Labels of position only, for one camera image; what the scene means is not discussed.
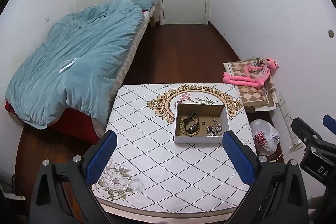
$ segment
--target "beaded bracelet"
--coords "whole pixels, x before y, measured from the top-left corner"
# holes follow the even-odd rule
[[[187,117],[182,118],[181,121],[180,121],[180,129],[181,129],[181,132],[182,132],[184,135],[188,136],[188,137],[194,137],[194,136],[196,136],[196,135],[199,133],[199,131],[200,131],[200,126],[199,126],[199,124],[198,124],[198,120],[197,120],[197,118],[196,118],[196,117],[193,117],[193,121],[198,125],[198,128],[197,128],[197,130],[196,130],[194,133],[188,133],[188,132],[186,131],[186,129],[183,127],[183,125],[184,125],[184,121],[185,121],[185,120],[187,120]]]

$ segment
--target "red cloth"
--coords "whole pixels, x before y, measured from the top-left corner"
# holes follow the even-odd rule
[[[12,105],[6,101],[5,109],[9,113],[15,113]],[[73,108],[67,108],[58,121],[51,128],[68,136],[75,136],[89,143],[97,144],[99,138],[93,128],[91,117]]]

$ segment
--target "box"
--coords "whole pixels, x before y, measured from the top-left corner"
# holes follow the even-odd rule
[[[181,132],[180,121],[193,113],[199,117],[199,133],[188,137]],[[222,125],[221,133],[229,130],[228,112],[225,105],[176,104],[173,140],[174,143],[222,143],[222,135],[212,137],[207,135],[207,126],[214,126],[213,119]]]

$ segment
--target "blue gripper pad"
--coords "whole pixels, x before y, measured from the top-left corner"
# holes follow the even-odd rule
[[[243,150],[251,150],[251,148],[243,145],[232,131],[223,134],[223,147],[242,182],[252,186],[255,182],[254,166],[243,152]]]
[[[336,121],[329,115],[323,117],[323,125],[336,135]]]
[[[82,163],[86,185],[97,183],[116,147],[117,135],[109,130],[98,144],[91,146],[86,151]]]

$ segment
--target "plastic bag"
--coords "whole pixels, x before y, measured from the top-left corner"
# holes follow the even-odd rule
[[[272,155],[280,139],[277,130],[265,120],[254,120],[250,126],[256,150],[265,156]]]

